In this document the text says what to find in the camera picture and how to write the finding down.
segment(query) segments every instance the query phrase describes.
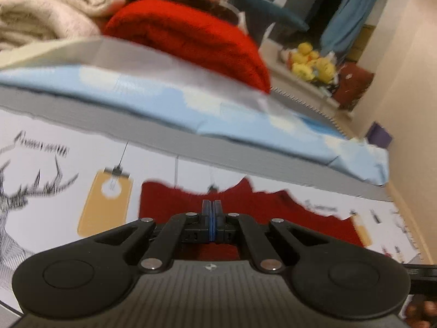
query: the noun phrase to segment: red rug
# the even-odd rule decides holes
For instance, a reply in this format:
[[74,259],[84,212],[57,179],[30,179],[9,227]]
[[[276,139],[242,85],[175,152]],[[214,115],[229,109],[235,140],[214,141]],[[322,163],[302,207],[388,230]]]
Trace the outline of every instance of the red rug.
[[[323,217],[306,210],[281,190],[274,193],[253,192],[250,182],[243,178],[236,186],[219,193],[194,195],[158,182],[145,182],[141,191],[139,217],[154,218],[165,223],[178,213],[201,212],[203,200],[221,200],[224,213],[245,213],[260,224],[272,218],[283,218],[303,227],[333,236],[360,247],[363,244],[355,232],[351,219]],[[196,260],[238,260],[236,247],[228,244],[188,244],[183,256]]]

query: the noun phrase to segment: deer illustration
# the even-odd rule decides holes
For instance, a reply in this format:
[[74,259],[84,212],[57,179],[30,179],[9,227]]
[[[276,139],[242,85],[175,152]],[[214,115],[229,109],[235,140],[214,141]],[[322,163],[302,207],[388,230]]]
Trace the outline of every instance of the deer illustration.
[[4,170],[9,165],[10,160],[0,167],[0,287],[12,290],[12,275],[15,269],[28,257],[34,253],[21,247],[7,232],[6,220],[9,211],[22,209],[28,204],[28,197],[54,196],[65,190],[76,181],[79,174],[61,185],[62,171],[55,157],[57,174],[52,182],[47,182],[44,187],[39,187],[41,170],[31,186],[18,189],[12,195],[6,195],[3,189]]

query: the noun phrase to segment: teal fabric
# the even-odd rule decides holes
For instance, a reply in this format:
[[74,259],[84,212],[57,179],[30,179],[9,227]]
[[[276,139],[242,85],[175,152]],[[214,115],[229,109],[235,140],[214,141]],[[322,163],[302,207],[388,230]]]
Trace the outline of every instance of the teal fabric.
[[266,0],[230,0],[240,11],[246,14],[249,35],[260,45],[266,29],[272,23],[283,24],[298,30],[308,30],[308,25],[296,14]]
[[322,55],[334,51],[339,61],[349,52],[376,0],[342,0],[326,27],[320,45]]

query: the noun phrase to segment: red blanket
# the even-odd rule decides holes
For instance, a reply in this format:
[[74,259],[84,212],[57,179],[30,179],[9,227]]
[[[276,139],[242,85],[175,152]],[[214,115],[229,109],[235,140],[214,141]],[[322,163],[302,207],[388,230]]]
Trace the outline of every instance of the red blanket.
[[[202,201],[221,200],[225,213],[245,213],[258,223],[266,224],[272,218],[283,218],[303,227],[363,246],[350,219],[339,220],[312,213],[281,190],[274,193],[253,192],[244,178],[236,186],[219,193],[194,195],[178,188],[169,188],[157,182],[143,183],[139,217],[152,217],[157,223],[165,223],[172,215],[184,212],[201,212]],[[197,260],[236,260],[238,253],[227,244],[190,245],[184,249],[184,257]]]
[[104,34],[159,49],[270,92],[269,72],[251,38],[191,7],[166,0],[138,0],[118,11]]

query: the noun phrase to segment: yellow plush toy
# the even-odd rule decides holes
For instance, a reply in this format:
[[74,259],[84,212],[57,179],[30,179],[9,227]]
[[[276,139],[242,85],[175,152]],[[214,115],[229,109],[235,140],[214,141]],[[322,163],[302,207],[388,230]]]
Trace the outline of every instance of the yellow plush toy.
[[309,60],[309,56],[303,55],[302,53],[299,52],[294,52],[291,54],[291,59],[293,63],[306,64]]
[[309,60],[316,60],[320,58],[320,53],[318,51],[311,51],[309,54]]
[[335,76],[335,65],[327,58],[319,58],[317,61],[318,62],[316,63],[315,67],[318,72],[318,80],[320,80],[322,83],[329,84]]
[[298,52],[302,55],[308,55],[312,52],[311,43],[305,42],[298,45]]
[[312,68],[307,65],[294,63],[291,71],[298,78],[301,78],[304,81],[311,81],[315,78],[315,74],[313,73]]
[[308,63],[306,63],[306,64],[307,64],[307,66],[309,66],[309,67],[311,67],[311,68],[317,70],[317,63],[318,63],[318,59],[313,59],[313,60],[310,60],[310,61],[309,61]]

